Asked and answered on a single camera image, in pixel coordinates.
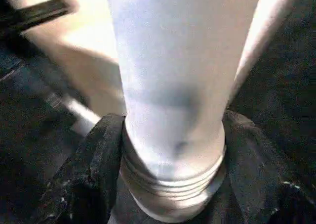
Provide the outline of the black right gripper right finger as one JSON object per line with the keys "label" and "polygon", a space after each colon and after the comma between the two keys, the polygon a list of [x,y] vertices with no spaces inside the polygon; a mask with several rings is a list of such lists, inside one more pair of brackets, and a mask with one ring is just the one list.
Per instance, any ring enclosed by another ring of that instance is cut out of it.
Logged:
{"label": "black right gripper right finger", "polygon": [[314,224],[316,193],[278,145],[247,117],[223,116],[228,174],[246,224]]}

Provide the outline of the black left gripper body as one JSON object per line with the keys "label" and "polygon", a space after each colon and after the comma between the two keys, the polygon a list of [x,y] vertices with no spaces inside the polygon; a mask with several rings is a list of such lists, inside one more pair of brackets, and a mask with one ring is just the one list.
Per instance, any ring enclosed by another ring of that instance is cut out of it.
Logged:
{"label": "black left gripper body", "polygon": [[0,0],[0,35],[7,37],[74,12],[74,0],[48,0],[21,9],[9,0]]}

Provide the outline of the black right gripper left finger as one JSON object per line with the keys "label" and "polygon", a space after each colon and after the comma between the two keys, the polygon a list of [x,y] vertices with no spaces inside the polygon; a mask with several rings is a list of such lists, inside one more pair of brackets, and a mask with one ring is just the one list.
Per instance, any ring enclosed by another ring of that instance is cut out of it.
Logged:
{"label": "black right gripper left finger", "polygon": [[108,114],[47,183],[43,224],[106,224],[115,204],[124,117]]}

